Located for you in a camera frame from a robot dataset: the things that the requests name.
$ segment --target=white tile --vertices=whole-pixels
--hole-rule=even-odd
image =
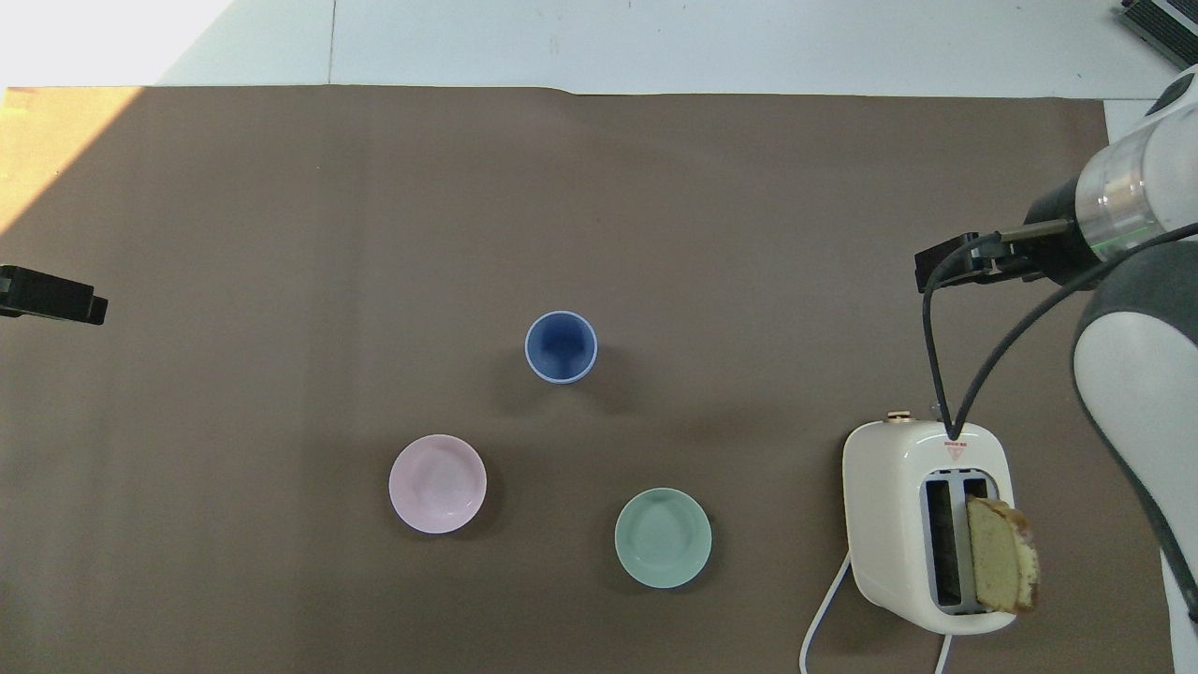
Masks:
[[[1150,98],[1178,71],[1094,0],[338,0],[332,81]]]
[[[1112,142],[1124,136],[1144,113],[1152,107],[1152,101],[1103,101],[1102,111],[1107,116],[1107,139]]]
[[[322,83],[333,0],[20,0],[0,8],[12,86]]]

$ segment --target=cup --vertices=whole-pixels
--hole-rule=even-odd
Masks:
[[[550,384],[574,384],[595,365],[599,341],[581,315],[556,310],[538,317],[525,335],[528,368]]]

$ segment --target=pink bowl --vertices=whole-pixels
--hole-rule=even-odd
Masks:
[[[486,469],[474,448],[453,436],[425,436],[391,468],[391,505],[409,527],[446,534],[471,521],[486,496]]]

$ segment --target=brown table surface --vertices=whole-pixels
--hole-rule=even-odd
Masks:
[[[846,552],[845,437],[932,397],[912,254],[1022,221],[1106,144],[1099,103],[1058,99],[132,93],[4,213],[6,261],[111,300],[0,324],[6,672],[794,672]],[[13,96],[0,188],[102,95]],[[938,295],[950,395],[1051,289]],[[1150,532],[1071,388],[1084,302],[970,418],[1042,606],[949,672],[1170,667]],[[555,308],[599,333],[573,387],[521,353]],[[490,480],[437,538],[387,497],[430,433]],[[612,547],[655,486],[714,532],[674,591]],[[931,672],[938,644],[846,583],[811,669]]]

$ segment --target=white cable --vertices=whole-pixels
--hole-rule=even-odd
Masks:
[[[806,636],[803,637],[803,648],[799,649],[799,673],[807,673],[807,650],[811,649],[811,640],[816,636],[816,630],[819,629],[819,624],[823,623],[823,617],[828,613],[828,605],[831,603],[831,599],[836,596],[836,590],[840,589],[840,584],[845,582],[845,573],[848,572],[848,554],[845,554],[845,561],[840,565],[840,571],[836,572],[836,577],[833,578],[831,585],[828,588],[828,593],[824,594],[824,601],[819,603],[819,609],[816,611],[815,618],[811,619],[811,625],[807,627]],[[949,646],[952,645],[952,634],[945,634],[944,639],[940,642],[940,657],[936,661],[936,673],[944,674],[944,666],[949,661]]]
[[[840,565],[840,571],[836,572],[836,578],[833,579],[831,587],[828,588],[828,594],[824,595],[824,601],[819,605],[819,611],[817,611],[816,617],[811,619],[811,626],[807,627],[807,636],[803,637],[803,648],[799,649],[799,672],[801,674],[807,674],[807,649],[811,648],[811,639],[816,636],[816,630],[819,629],[819,623],[823,621],[823,614],[828,612],[828,605],[830,605],[831,599],[836,596],[836,590],[840,589],[840,584],[845,582],[845,572],[847,571],[848,553],[845,553],[845,561]]]

